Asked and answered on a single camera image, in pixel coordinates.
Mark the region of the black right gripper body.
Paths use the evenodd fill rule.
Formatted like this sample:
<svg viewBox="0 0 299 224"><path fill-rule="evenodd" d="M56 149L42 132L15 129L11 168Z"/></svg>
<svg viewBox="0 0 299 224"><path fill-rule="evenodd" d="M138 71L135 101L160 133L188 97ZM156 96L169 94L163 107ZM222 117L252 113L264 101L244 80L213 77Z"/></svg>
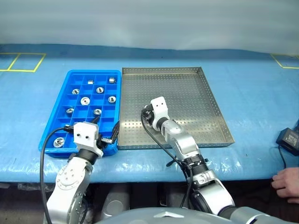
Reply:
<svg viewBox="0 0 299 224"><path fill-rule="evenodd" d="M153 106L152 104L149 105L145 105L144 108L141 111L141 123L142 126L145 127L145 122L147 122L147 124L149 126L153 125L153 121L154 121L154 113L153 113Z"/></svg>

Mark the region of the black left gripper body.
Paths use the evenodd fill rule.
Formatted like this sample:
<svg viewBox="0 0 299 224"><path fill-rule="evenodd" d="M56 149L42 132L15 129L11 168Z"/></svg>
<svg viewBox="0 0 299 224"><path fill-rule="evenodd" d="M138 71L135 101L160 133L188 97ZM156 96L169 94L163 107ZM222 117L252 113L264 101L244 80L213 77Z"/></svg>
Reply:
<svg viewBox="0 0 299 224"><path fill-rule="evenodd" d="M113 140L110 138L103 137L100 133L98 136L98 139L96 140L96 146L98 149L103 150L107 147L107 145L111 145L113 143Z"/></svg>

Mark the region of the person's bare hand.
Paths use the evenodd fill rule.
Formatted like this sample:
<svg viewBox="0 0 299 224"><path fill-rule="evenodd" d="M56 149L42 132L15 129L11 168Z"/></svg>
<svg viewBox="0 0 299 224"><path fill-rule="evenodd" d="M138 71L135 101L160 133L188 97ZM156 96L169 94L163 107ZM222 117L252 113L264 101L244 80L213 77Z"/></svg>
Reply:
<svg viewBox="0 0 299 224"><path fill-rule="evenodd" d="M288 203L299 203L299 168L285 168L272 177L271 186Z"/></svg>

